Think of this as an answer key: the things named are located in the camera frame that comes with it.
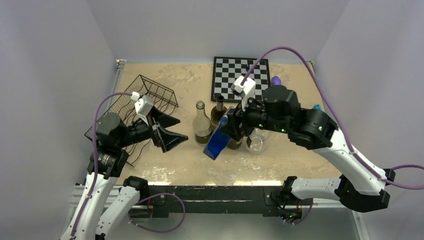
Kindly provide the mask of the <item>blue square bottle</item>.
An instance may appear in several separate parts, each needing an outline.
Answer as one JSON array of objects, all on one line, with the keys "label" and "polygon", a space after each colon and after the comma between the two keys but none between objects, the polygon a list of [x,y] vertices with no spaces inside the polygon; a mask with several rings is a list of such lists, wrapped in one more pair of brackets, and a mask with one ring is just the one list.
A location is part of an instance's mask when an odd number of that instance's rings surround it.
[{"label": "blue square bottle", "polygon": [[222,132],[221,129],[228,123],[228,111],[221,117],[211,137],[209,138],[203,153],[212,160],[216,160],[221,152],[227,147],[232,139],[229,135]]}]

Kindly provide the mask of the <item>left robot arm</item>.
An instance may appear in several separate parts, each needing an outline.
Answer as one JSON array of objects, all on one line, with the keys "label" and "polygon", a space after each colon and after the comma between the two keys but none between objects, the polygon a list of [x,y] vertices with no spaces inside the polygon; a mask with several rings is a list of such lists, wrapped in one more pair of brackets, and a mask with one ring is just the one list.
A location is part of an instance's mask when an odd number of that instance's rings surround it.
[{"label": "left robot arm", "polygon": [[133,206],[161,196],[160,193],[151,194],[146,179],[129,176],[113,202],[106,206],[130,156],[125,150],[127,146],[152,140],[166,153],[188,140],[188,136],[167,129],[179,124],[178,118],[154,106],[137,112],[140,118],[129,126],[115,112],[105,113],[95,122],[86,182],[62,240],[104,240]]}]

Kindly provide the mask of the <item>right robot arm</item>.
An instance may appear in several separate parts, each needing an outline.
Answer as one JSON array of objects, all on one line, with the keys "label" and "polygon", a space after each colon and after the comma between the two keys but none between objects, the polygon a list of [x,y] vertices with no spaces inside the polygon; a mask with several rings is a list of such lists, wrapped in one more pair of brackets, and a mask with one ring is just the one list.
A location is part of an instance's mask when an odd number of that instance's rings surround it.
[{"label": "right robot arm", "polygon": [[223,133],[235,140],[254,129],[286,134],[292,143],[325,158],[341,173],[334,178],[289,176],[279,192],[283,202],[328,199],[360,213],[388,207],[386,180],[393,180],[395,172],[359,161],[359,153],[348,148],[342,130],[328,114],[301,107],[297,93],[283,85],[265,89],[261,101],[255,100],[252,88],[233,85],[231,91],[241,101],[228,111]]}]

